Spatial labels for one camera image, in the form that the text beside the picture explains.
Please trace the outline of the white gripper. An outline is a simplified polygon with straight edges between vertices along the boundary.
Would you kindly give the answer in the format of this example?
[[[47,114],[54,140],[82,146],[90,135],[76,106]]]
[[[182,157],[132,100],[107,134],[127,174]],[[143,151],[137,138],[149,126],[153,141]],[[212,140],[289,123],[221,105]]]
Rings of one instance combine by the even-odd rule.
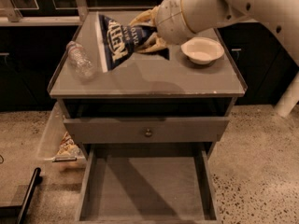
[[[143,44],[135,51],[138,53],[152,53],[167,48],[167,44],[183,44],[195,33],[188,27],[182,10],[182,0],[163,0],[163,2],[152,9],[141,12],[134,17],[130,26],[146,25],[157,27]]]

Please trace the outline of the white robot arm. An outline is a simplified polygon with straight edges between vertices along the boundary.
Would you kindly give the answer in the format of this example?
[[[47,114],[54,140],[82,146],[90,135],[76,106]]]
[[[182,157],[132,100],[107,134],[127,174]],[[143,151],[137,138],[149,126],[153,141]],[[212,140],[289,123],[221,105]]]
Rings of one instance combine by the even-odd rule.
[[[249,19],[267,28],[299,65],[299,0],[163,0],[131,24],[153,25],[165,42],[182,44],[207,29]]]

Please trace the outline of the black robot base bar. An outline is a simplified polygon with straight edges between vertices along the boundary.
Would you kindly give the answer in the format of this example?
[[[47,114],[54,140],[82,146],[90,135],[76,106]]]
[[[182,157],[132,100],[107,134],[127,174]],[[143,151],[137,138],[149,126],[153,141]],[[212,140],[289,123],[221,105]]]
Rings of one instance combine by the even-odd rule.
[[[31,180],[21,204],[0,207],[0,220],[7,218],[8,224],[24,224],[24,220],[35,193],[36,186],[39,185],[43,180],[43,177],[40,174],[41,168],[36,167],[33,171]]]

